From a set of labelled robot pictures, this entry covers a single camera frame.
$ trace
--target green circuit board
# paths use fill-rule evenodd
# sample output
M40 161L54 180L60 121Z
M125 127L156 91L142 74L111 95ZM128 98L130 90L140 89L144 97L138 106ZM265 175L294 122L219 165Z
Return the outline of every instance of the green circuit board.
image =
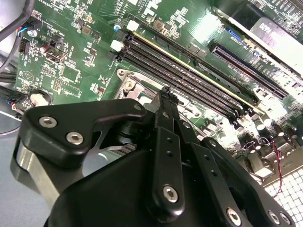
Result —
M303 12L295 5L289 6L280 0L251 2L298 40L302 40ZM24 38L30 41L30 49L28 54L20 57L16 90L22 93L42 90L52 97L54 105L112 99L122 83L117 75L118 69L140 72L125 61L118 64L107 58L110 45L116 39L115 25L119 23L125 27L130 19L136 17L151 26L156 21L163 22L163 36L186 48L195 45L203 52L201 59L246 89L255 91L256 84L213 56L208 45L215 40L232 50L290 94L282 102L277 99L265 100L262 108L271 110L272 113L268 114L284 127L294 124L302 113L303 88L294 89L293 85L297 83L295 79L280 72L235 38L229 30L240 38L242 36L219 19L213 12L213 3L214 0L37 0L32 16L43 21L43 26L36 37L24 32ZM139 27L137 32L161 46L149 31ZM54 35L63 38L59 49L66 53L59 64L47 60L40 49ZM167 51L182 58L171 50ZM30 101L25 101L20 108L26 110L30 107ZM206 113L207 109L201 107L201 111ZM202 115L191 120L201 127L205 118ZM216 114L207 118L221 119Z

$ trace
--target silver screw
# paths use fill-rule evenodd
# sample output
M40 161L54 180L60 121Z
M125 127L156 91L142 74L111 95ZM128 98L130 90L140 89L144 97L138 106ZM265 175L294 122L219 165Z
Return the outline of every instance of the silver screw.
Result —
M190 125L187 122L183 122L183 125L188 129L190 128Z
M280 225L279 218L271 210L268 211L268 214L273 222L275 222L277 225Z
M163 188L163 195L169 202L177 202L178 200L178 193L173 187L165 186Z
M284 213L280 213L280 216L287 224L291 225L291 221Z
M213 141L213 140L210 140L209 143L210 143L213 147L216 147L216 146L217 146L217 144L216 144L215 141Z
M169 115L167 114L167 112L163 112L163 116L166 118L169 118Z
M28 34L30 37L37 37L38 32L37 32L36 30L31 30L31 31L27 31L27 34Z
M66 139L67 139L67 141L69 141L71 144L74 144L74 145L79 145L79 144L83 143L83 136L80 133L75 132L75 131L69 132L66 135Z
M240 226L241 225L241 218L240 216L231 208L228 208L227 211L227 216L229 219L236 225Z
M45 116L39 119L39 124L45 128L53 128L57 125L57 121L53 117Z
M134 105L134 108L135 108L136 110L142 110L142 108L141 108L140 106L138 106L138 105Z

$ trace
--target pcie slot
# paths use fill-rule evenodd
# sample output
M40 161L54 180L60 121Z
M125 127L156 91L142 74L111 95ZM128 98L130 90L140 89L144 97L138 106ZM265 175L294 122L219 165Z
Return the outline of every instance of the pcie slot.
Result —
M164 83L167 83L169 86L172 86L174 90L179 90L183 92L184 94L188 95L193 100L201 103L202 105L208 107L209 109L221 114L225 117L230 117L232 113L225 110L224 107L220 106L220 104L214 102L213 100L210 100L207 98L207 96L203 96L203 94L198 93L190 86L187 87L187 84L179 80L178 78L175 78L173 75L166 74L162 71L162 69L158 65L152 65L150 62L146 61L143 57L137 57L134 56L130 51L123 53L123 59L127 61L128 63L134 65L135 67L148 72L149 74L156 76L158 79L163 81Z
M171 40L170 38L164 36L163 34L161 34L159 31L157 31L155 28L153 28L152 26L140 21L139 19L137 19L136 17L134 18L134 20L140 24L141 27L149 30L150 32L152 32L154 35L160 36L162 40L164 40L165 42L168 43L168 45L173 46L174 48L176 48L177 50L179 50L181 53L187 55L188 57L190 57L198 66L198 63L200 63L202 66L204 66L206 69L208 69L208 71L210 71L211 73L208 75L210 78L213 77L213 73L217 74L219 77L223 78L224 80L228 81L230 84L232 84L233 86L235 86L241 93L243 93L244 95L250 97L252 100L257 101L257 97L247 88L242 87L240 84L237 84L235 81L233 81L232 79L230 79L225 73L223 73L222 71L216 69L215 67L213 67L212 65L210 65L209 63L205 62L204 60L200 59L199 57L197 57L194 53L192 53L191 51L189 51L188 49L186 49L185 47L181 46L180 44L176 43L175 41Z
M225 100L219 95L214 95L214 90L210 90L207 86L203 86L199 82L191 80L187 76L182 75L182 72L174 68L174 65L169 62L169 60L162 58L160 59L153 55L153 53L148 52L136 45L131 45L129 51L135 53L136 56L144 57L144 59L149 61L150 64L157 65L161 69L161 72L164 72L166 75L172 75L174 78L178 78L185 86L191 87L204 98L219 103L223 108L229 110L231 113L233 113L234 110L240 110L238 106L230 103L228 100Z
M141 52L144 52L142 54L144 54L146 57L153 57L153 59L156 59L158 61L158 64L166 66L167 69L173 70L176 74L182 74L184 80L193 82L194 86L198 86L197 89L204 90L210 96L213 96L213 99L219 99L221 102L232 106L234 109L237 109L239 106L241 106L241 102L239 102L236 98L219 90L208 81L196 75L195 72L192 72L191 70L183 67L176 61L172 61L169 57L154 49L147 43L144 43L142 40L135 38L133 45L131 45L130 48L136 48L137 50L139 48Z
M283 99L288 96L288 93L279 87L272 80L267 78L265 75L258 72L256 69L248 65L245 61L238 58L235 54L224 48L218 43L213 43L210 46L210 51L214 56L228 64L239 74L246 76L251 81L256 83L259 87L271 92L274 96L279 99Z

